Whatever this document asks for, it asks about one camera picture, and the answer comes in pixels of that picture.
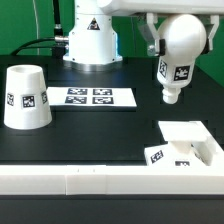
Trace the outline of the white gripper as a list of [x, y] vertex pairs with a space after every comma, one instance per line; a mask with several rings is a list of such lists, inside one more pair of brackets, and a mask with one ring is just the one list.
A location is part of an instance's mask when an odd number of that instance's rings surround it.
[[206, 31], [206, 43], [202, 51], [208, 54], [213, 50], [213, 39], [224, 15], [224, 0], [97, 0], [98, 7], [109, 15], [129, 16], [145, 13], [140, 17], [138, 29], [147, 43], [148, 56], [163, 56], [165, 40], [160, 38], [155, 14], [200, 14]]

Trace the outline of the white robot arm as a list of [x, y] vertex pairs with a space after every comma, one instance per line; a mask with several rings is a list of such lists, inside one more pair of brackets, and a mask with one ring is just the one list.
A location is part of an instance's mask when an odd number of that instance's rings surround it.
[[190, 14], [211, 18], [212, 28], [206, 34], [204, 49], [213, 49], [212, 39], [224, 15], [224, 0], [74, 0], [75, 25], [69, 32], [65, 61], [82, 69], [107, 69], [119, 63], [117, 34], [112, 28], [113, 16], [145, 15], [142, 35], [152, 47], [154, 56], [165, 54], [165, 38], [155, 28], [159, 15]]

